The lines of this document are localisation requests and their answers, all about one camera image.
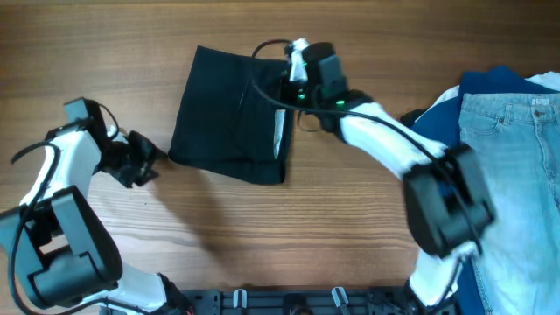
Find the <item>wooden table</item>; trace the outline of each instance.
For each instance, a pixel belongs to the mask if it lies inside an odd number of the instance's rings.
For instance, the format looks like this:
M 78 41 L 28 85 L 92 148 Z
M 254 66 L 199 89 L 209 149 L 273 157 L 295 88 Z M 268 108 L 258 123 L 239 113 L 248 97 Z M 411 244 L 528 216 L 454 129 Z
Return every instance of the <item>wooden table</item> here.
M 395 116 L 430 106 L 465 70 L 560 70 L 554 0 L 49 3 L 63 5 L 0 7 L 0 209 L 29 191 L 44 156 L 10 165 L 11 155 L 64 124 L 73 98 L 108 105 L 168 150 L 197 45 L 248 55 L 265 39 L 331 41 L 351 86 Z M 413 269 L 398 180 L 333 135 L 296 129 L 283 185 L 169 162 L 157 170 L 132 190 L 96 175 L 88 201 L 125 262 L 180 288 L 403 284 Z M 6 265 L 0 255 L 0 313 L 12 314 Z

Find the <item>blue jeans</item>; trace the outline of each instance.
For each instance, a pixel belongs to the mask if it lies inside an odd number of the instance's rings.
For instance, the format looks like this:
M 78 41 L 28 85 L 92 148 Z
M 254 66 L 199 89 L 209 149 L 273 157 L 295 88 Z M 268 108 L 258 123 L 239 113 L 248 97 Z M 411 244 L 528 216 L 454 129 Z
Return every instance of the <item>blue jeans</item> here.
M 474 264 L 485 310 L 560 314 L 560 95 L 465 94 L 459 127 L 498 212 Z

